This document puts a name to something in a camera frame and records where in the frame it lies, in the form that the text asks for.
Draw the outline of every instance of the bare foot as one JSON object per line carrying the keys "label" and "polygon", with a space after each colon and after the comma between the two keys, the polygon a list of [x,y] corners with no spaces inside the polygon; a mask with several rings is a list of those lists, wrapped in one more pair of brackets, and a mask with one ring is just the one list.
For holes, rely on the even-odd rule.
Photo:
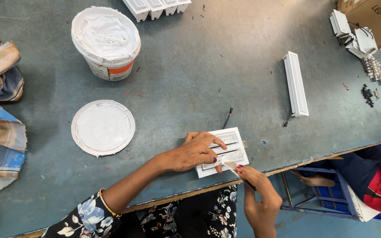
{"label": "bare foot", "polygon": [[297,169],[291,169],[289,171],[298,177],[302,177],[301,172],[299,172]]}
{"label": "bare foot", "polygon": [[321,175],[313,175],[309,177],[299,177],[299,180],[308,186],[325,186],[333,187],[336,183],[333,180],[326,179]]}

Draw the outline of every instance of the bucket label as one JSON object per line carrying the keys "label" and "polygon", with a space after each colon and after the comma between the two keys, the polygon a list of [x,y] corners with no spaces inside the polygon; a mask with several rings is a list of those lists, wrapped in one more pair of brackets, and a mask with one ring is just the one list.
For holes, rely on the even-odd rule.
{"label": "bucket label", "polygon": [[132,61],[128,65],[120,67],[120,68],[107,68],[91,61],[86,61],[86,62],[88,62],[89,68],[91,68],[92,73],[94,75],[109,81],[117,81],[117,80],[124,79],[132,71],[132,65],[133,65],[133,61]]}

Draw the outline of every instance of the white paint bucket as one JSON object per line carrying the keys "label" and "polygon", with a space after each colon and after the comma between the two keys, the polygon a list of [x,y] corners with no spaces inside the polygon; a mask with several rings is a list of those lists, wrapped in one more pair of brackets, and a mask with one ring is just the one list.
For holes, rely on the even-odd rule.
{"label": "white paint bucket", "polygon": [[127,77],[140,50],[138,29],[112,8],[79,12],[71,22],[71,38],[93,74],[108,81]]}

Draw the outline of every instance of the wooden table edge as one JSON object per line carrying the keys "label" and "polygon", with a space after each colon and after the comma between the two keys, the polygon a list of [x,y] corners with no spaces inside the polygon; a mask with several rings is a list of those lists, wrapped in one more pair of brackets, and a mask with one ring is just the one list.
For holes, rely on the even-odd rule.
{"label": "wooden table edge", "polygon": [[[363,147],[358,147],[356,149],[351,149],[351,150],[347,150],[347,151],[343,151],[343,152],[339,152],[339,153],[333,153],[331,155],[323,156],[323,157],[320,157],[320,158],[317,158],[317,159],[307,160],[307,161],[304,161],[304,162],[300,162],[300,163],[289,165],[289,166],[284,166],[284,167],[277,168],[277,169],[272,169],[272,170],[269,170],[269,171],[265,171],[264,173],[265,173],[266,176],[278,174],[280,172],[283,172],[283,171],[286,171],[286,170],[289,170],[289,169],[294,169],[294,168],[299,167],[299,166],[304,166],[304,165],[310,164],[312,162],[317,162],[317,161],[320,161],[320,160],[330,159],[332,157],[339,156],[341,154],[351,153],[351,152],[354,152],[354,151],[357,151],[357,150],[360,150],[360,149],[365,149],[365,148],[372,147],[372,146],[379,145],[379,144],[381,144],[381,142],[375,143],[375,144],[371,144],[371,145],[367,145],[367,146],[363,146]],[[148,202],[138,203],[138,204],[126,207],[124,209],[124,211],[123,211],[123,214],[130,213],[130,212],[133,212],[133,211],[142,210],[142,209],[145,209],[145,208],[150,208],[150,207],[161,205],[161,204],[164,204],[164,203],[170,203],[172,201],[176,201],[176,200],[179,200],[179,199],[184,199],[184,198],[187,198],[187,197],[195,196],[195,195],[198,195],[198,194],[201,194],[201,193],[205,193],[205,192],[209,192],[209,191],[213,191],[213,190],[216,190],[216,189],[219,189],[219,188],[224,188],[226,186],[231,186],[231,185],[234,185],[234,184],[239,184],[241,182],[242,182],[242,180],[240,178],[236,178],[236,179],[229,180],[229,181],[219,182],[219,183],[216,183],[216,184],[213,184],[213,185],[210,185],[210,186],[205,186],[205,187],[202,187],[202,188],[197,188],[197,189],[189,190],[189,191],[186,191],[186,192],[181,192],[181,193],[173,194],[173,195],[162,197],[162,198],[157,198],[157,199],[154,199],[154,200],[151,200],[151,201],[148,201]],[[45,230],[46,230],[46,228],[42,228],[42,229],[31,231],[31,232],[28,232],[28,233],[24,233],[24,234],[20,234],[20,235],[15,235],[15,236],[10,236],[8,238],[38,238],[39,236],[41,236],[45,232]]]}

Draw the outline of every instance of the hand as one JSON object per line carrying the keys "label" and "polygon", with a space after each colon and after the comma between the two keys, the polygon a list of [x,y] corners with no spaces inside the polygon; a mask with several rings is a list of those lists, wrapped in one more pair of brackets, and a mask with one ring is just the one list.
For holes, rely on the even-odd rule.
{"label": "hand", "polygon": [[244,210],[246,219],[257,238],[276,237],[274,221],[282,205],[282,198],[277,194],[267,176],[249,166],[236,168],[241,178],[250,182],[261,195],[261,202],[255,200],[255,192],[245,185]]}
{"label": "hand", "polygon": [[[174,171],[186,171],[200,164],[213,164],[217,162],[217,154],[208,147],[211,143],[227,149],[219,138],[208,132],[189,132],[180,147],[160,154],[161,163],[166,170]],[[221,173],[221,165],[216,166],[215,170]]]}

